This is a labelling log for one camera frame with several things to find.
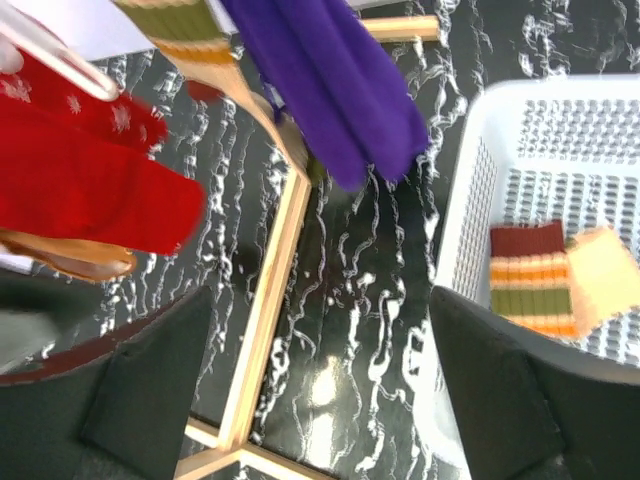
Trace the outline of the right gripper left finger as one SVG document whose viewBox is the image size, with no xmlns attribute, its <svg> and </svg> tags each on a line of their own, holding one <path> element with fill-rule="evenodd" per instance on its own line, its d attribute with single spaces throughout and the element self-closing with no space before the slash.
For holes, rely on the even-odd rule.
<svg viewBox="0 0 640 480">
<path fill-rule="evenodd" d="M 212 309 L 201 286 L 2 375 L 2 478 L 173 478 Z"/>
</svg>

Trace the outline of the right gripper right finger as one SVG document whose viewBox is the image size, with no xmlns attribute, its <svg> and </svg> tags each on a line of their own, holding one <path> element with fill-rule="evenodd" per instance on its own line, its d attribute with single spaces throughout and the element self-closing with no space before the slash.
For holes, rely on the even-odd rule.
<svg viewBox="0 0 640 480">
<path fill-rule="evenodd" d="M 431 325 L 475 479 L 636 479 L 639 371 L 514 325 L 442 286 Z"/>
</svg>

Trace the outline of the purple sock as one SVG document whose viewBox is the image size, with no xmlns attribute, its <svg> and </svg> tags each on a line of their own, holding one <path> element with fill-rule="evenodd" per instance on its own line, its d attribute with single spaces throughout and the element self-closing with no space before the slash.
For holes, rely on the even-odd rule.
<svg viewBox="0 0 640 480">
<path fill-rule="evenodd" d="M 256 67 L 328 173 L 357 190 L 397 182 L 428 144 L 407 82 L 344 1 L 227 1 Z"/>
</svg>

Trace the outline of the orange sock with cream cuff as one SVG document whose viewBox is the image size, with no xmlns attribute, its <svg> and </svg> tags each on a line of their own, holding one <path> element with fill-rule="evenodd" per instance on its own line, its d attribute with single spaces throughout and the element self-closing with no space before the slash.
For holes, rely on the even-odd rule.
<svg viewBox="0 0 640 480">
<path fill-rule="evenodd" d="M 27 256 L 58 272 L 92 283 L 130 275 L 136 256 L 128 249 L 82 239 L 41 237 L 1 230 L 1 246 L 11 254 Z"/>
</svg>

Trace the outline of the red sock with cream cuff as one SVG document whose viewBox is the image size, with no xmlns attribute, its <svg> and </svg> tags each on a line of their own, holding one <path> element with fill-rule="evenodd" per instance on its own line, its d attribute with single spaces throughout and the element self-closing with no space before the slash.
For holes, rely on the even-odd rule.
<svg viewBox="0 0 640 480">
<path fill-rule="evenodd" d="M 1 94 L 38 107 L 65 123 L 103 140 L 143 152 L 164 141 L 165 121 L 128 92 L 102 101 L 26 52 L 15 73 L 1 75 Z"/>
</svg>

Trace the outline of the white plastic clip hanger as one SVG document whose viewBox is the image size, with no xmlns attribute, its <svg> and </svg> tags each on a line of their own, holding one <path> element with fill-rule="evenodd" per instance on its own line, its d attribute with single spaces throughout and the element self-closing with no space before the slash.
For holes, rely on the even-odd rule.
<svg viewBox="0 0 640 480">
<path fill-rule="evenodd" d="M 118 86 L 109 76 L 8 1 L 1 2 L 1 37 L 92 97 L 101 101 L 113 101 L 118 97 Z"/>
</svg>

